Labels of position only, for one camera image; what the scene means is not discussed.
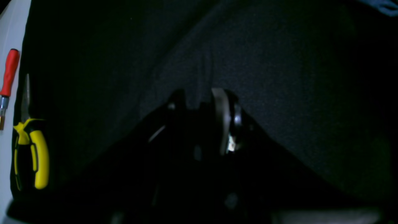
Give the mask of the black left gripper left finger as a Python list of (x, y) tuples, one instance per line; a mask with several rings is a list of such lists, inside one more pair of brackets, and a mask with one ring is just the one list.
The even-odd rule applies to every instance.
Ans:
[(113, 144), (81, 175), (49, 193), (30, 191), (13, 200), (7, 215), (26, 224), (198, 224), (193, 193), (172, 156), (184, 150), (173, 137), (185, 112), (185, 91), (151, 112), (132, 133)]

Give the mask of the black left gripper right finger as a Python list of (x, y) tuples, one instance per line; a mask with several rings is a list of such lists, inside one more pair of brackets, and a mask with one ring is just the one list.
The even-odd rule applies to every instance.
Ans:
[(237, 176), (250, 223), (387, 224), (384, 206), (347, 196), (279, 143), (241, 107), (236, 95), (211, 89), (207, 106), (217, 155)]

